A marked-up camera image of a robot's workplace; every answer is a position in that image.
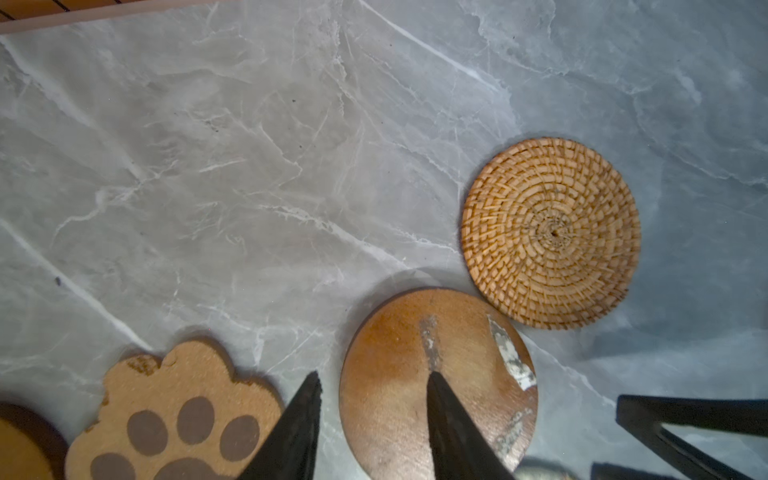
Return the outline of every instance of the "marble countertop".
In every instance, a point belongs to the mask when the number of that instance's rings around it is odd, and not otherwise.
[[[569,137],[624,176],[643,251],[593,326],[517,325],[529,461],[680,477],[616,398],[768,398],[765,45],[759,0],[244,0],[0,37],[0,391],[71,441],[122,355],[206,333],[286,399],[318,369],[316,477],[366,478],[338,414],[353,332],[409,288],[476,294],[474,176]],[[765,440],[679,431],[768,468]]]

